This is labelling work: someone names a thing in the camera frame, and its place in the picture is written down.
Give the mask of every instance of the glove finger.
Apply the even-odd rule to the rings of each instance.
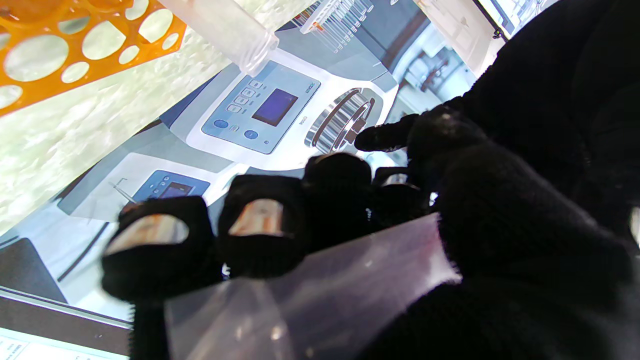
[[[392,152],[406,147],[407,137],[418,114],[403,117],[399,122],[364,129],[355,140],[355,147],[361,151]]]

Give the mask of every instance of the plastic tube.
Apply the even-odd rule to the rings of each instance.
[[[234,0],[160,2],[249,76],[259,74],[278,47],[275,34]]]

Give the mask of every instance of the control panel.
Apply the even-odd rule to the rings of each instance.
[[[193,177],[156,170],[133,195],[135,201],[203,195],[210,183]]]
[[[240,80],[202,132],[270,154],[319,87],[320,81],[270,61],[255,78]]]

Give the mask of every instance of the lcd display screen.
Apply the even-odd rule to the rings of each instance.
[[[188,186],[180,183],[170,183],[169,186],[164,189],[160,199],[166,199],[168,197],[187,196],[193,189],[193,186]]]
[[[297,96],[276,89],[251,117],[271,126],[277,126],[296,100],[298,100]]]

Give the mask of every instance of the plastic bag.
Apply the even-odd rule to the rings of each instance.
[[[459,281],[437,216],[307,256],[279,278],[233,279],[170,300],[172,359],[354,358],[420,296]]]

